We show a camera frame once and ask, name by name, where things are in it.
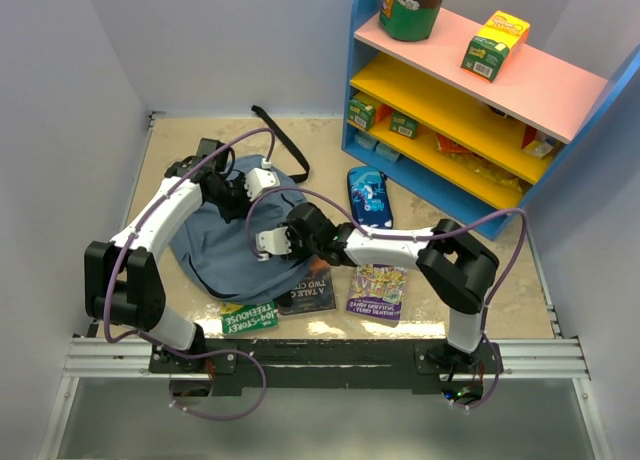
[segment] backpack strap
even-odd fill
[[[309,172],[311,171],[311,167],[309,166],[309,162],[307,161],[305,156],[302,154],[300,149],[298,149],[296,144],[293,143],[293,141],[288,137],[288,135],[282,131],[282,129],[278,126],[278,124],[273,120],[273,118],[269,116],[267,112],[264,111],[262,107],[258,107],[257,105],[254,105],[253,107],[251,107],[251,111],[255,113],[258,117],[260,117],[262,121],[266,123],[267,126],[276,133],[276,137],[278,137],[278,139],[282,142],[282,144],[285,146],[287,151],[293,156],[293,158],[296,159],[298,164],[304,170],[304,173],[290,175],[289,177],[291,178],[291,180],[293,180],[295,183],[302,183],[306,179],[308,179]]]

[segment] blue bottom shelf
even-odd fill
[[[460,223],[469,224],[496,211],[495,208],[406,157],[400,157],[396,163],[393,163],[352,140],[347,142],[344,151],[384,172],[390,179]],[[478,227],[476,231],[494,240],[506,226],[504,225],[506,222],[508,219],[505,217],[498,218]]]

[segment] beige table surface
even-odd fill
[[[347,171],[360,163],[340,149],[342,120],[335,118],[280,118],[287,132],[311,163],[311,175],[304,187],[328,195],[348,207]],[[263,127],[257,118],[165,118],[158,119],[145,156],[136,188],[130,219],[133,219],[157,191],[165,169],[175,160],[195,153],[202,137],[227,142],[247,130]],[[266,154],[269,135],[260,134],[241,142],[238,155]],[[300,167],[279,142],[273,157],[274,165],[288,174]],[[400,229],[435,225],[444,215],[427,202],[388,181],[388,191],[395,219]],[[329,206],[323,211],[334,223],[341,223],[341,214]],[[516,244],[520,221],[515,220],[497,242],[479,237],[506,265]],[[198,322],[209,337],[221,336],[220,302],[194,285],[178,266],[169,248],[160,259],[160,274],[168,304],[181,315]],[[402,307],[401,322],[389,327],[355,314],[345,312],[346,295],[353,270],[332,269],[336,294],[335,311],[286,318],[275,329],[257,333],[259,338],[440,338],[445,335],[448,309],[419,272],[409,273],[407,294]],[[520,255],[511,275],[498,292],[487,323],[492,338],[553,338],[542,289],[528,245]]]

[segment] blue shelf frame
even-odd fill
[[[353,0],[351,10],[351,24],[349,27],[349,58],[347,64],[347,79],[345,88],[344,118],[348,117],[349,99],[356,93],[351,87],[350,80],[362,68],[364,68],[379,53],[378,50],[354,39],[355,31],[366,23],[380,9],[382,0]],[[637,68],[640,61],[640,46],[622,63],[620,68],[609,79],[609,82],[591,112],[585,119],[582,128],[573,141],[564,147],[556,155],[550,167],[542,178],[536,183],[522,198],[521,208],[525,208],[531,200],[540,192],[540,189],[548,181],[549,177],[567,159],[571,152],[582,142],[588,132],[602,117],[614,98],[620,93],[619,90],[626,85],[625,78],[632,74],[631,70]],[[473,195],[465,192],[448,180],[418,165],[412,160],[402,157],[397,163],[376,155],[375,153],[362,148],[353,140],[356,129],[344,121],[342,132],[342,150],[355,157],[359,161],[371,165],[387,174],[389,178],[402,185],[407,190],[418,195],[436,208],[439,208],[447,215],[457,221],[468,224],[496,209],[484,203]],[[509,225],[513,216],[505,216],[504,219],[496,219],[479,227],[477,231],[490,240],[495,240],[500,233]]]

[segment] barcode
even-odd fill
[[[479,62],[476,62],[473,66],[473,71],[479,73],[480,75],[490,78],[493,73],[493,68],[487,67],[486,65],[482,65]]]

